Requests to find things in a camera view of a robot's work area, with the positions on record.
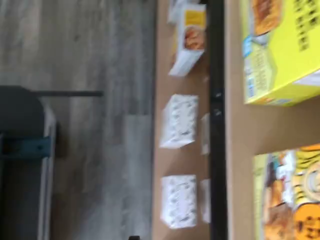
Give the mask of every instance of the gray laminate floor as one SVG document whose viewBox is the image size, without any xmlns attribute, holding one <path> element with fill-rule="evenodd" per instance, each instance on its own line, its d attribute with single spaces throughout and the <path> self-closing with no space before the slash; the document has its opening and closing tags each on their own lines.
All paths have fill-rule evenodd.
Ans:
<svg viewBox="0 0 320 240">
<path fill-rule="evenodd" d="M 102 90 L 46 98 L 60 123 L 52 240 L 151 239 L 156 0 L 0 0 L 0 84 Z"/>
</svg>

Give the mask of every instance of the brown cardboard surface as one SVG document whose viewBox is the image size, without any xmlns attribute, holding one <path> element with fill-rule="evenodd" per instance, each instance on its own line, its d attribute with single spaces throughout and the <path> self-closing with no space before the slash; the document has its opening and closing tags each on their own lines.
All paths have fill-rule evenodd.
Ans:
<svg viewBox="0 0 320 240">
<path fill-rule="evenodd" d="M 320 98 L 293 107 L 244 105 L 238 0 L 225 1 L 225 101 L 230 240 L 254 239 L 253 156 L 320 143 Z"/>
<path fill-rule="evenodd" d="M 169 0 L 159 0 L 157 10 L 155 141 L 153 171 L 153 240 L 209 239 L 209 225 L 202 221 L 200 181 L 208 178 L 208 158 L 201 155 L 201 118 L 209 112 L 209 82 L 205 81 L 208 63 L 203 56 L 187 77 L 168 75 L 171 63 L 173 27 L 167 24 Z M 159 148 L 162 111 L 173 94 L 199 96 L 196 141 L 180 149 Z M 160 219 L 162 207 L 161 178 L 169 175 L 195 174 L 197 178 L 197 225 L 170 229 Z"/>
</svg>

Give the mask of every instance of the cereal box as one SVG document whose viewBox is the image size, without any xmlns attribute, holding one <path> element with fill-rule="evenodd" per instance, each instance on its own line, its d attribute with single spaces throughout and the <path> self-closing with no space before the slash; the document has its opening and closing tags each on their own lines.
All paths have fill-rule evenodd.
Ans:
<svg viewBox="0 0 320 240">
<path fill-rule="evenodd" d="M 205 51 L 206 5 L 185 3 L 180 9 L 173 36 L 169 75 L 186 76 Z"/>
<path fill-rule="evenodd" d="M 256 240 L 320 239 L 320 144 L 254 157 Z"/>
<path fill-rule="evenodd" d="M 241 0 L 244 98 L 291 106 L 320 94 L 320 0 Z"/>
</svg>

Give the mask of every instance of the white box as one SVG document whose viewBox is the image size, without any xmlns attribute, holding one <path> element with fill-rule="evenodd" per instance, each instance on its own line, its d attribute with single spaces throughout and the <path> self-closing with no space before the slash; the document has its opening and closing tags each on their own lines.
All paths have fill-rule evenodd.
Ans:
<svg viewBox="0 0 320 240">
<path fill-rule="evenodd" d="M 211 222 L 210 179 L 201 181 L 200 185 L 203 192 L 203 201 L 201 204 L 202 220 L 209 224 Z"/>
<path fill-rule="evenodd" d="M 168 23 L 176 24 L 182 5 L 186 3 L 198 4 L 199 0 L 170 0 Z"/>
<path fill-rule="evenodd" d="M 185 3 L 178 11 L 169 75 L 184 77 L 205 51 L 206 5 Z"/>
<path fill-rule="evenodd" d="M 161 219 L 171 229 L 197 224 L 196 175 L 172 175 L 161 179 Z"/>
<path fill-rule="evenodd" d="M 202 155 L 210 153 L 210 114 L 206 113 L 201 119 L 201 146 Z"/>
<path fill-rule="evenodd" d="M 195 141 L 198 96 L 173 95 L 163 110 L 161 148 L 180 148 Z"/>
</svg>

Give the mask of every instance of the food package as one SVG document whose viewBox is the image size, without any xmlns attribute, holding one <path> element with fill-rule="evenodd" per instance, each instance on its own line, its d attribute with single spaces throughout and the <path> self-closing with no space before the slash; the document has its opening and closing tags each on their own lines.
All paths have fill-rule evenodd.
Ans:
<svg viewBox="0 0 320 240">
<path fill-rule="evenodd" d="M 202 220 L 205 223 L 210 223 L 211 221 L 211 197 L 210 197 L 210 179 L 205 179 L 201 181 L 201 189 L 203 192 L 203 199 L 201 205 Z"/>
<path fill-rule="evenodd" d="M 320 94 L 319 0 L 240 0 L 246 104 Z"/>
<path fill-rule="evenodd" d="M 206 113 L 201 119 L 201 153 L 210 153 L 210 114 Z"/>
<path fill-rule="evenodd" d="M 176 24 L 180 9 L 183 4 L 191 3 L 198 4 L 199 0 L 170 0 L 169 12 L 168 12 L 168 23 Z"/>
<path fill-rule="evenodd" d="M 195 141 L 198 96 L 171 97 L 163 110 L 161 148 L 176 149 Z"/>
<path fill-rule="evenodd" d="M 320 144 L 254 157 L 256 240 L 319 239 Z"/>
<path fill-rule="evenodd" d="M 161 179 L 161 219 L 171 229 L 197 224 L 196 175 L 172 175 Z"/>
<path fill-rule="evenodd" d="M 205 51 L 206 5 L 183 4 L 175 25 L 169 75 L 186 76 Z"/>
</svg>

